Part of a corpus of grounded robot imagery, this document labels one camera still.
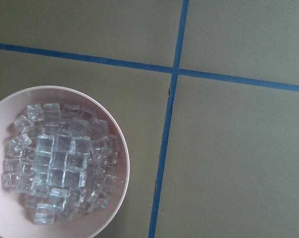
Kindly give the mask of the pink bowl of ice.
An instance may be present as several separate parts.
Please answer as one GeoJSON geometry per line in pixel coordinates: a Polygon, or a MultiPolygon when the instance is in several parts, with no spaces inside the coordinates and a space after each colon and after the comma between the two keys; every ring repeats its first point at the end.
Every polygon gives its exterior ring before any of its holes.
{"type": "Polygon", "coordinates": [[[0,101],[0,237],[92,238],[126,194],[130,164],[112,115],[65,87],[0,101]]]}

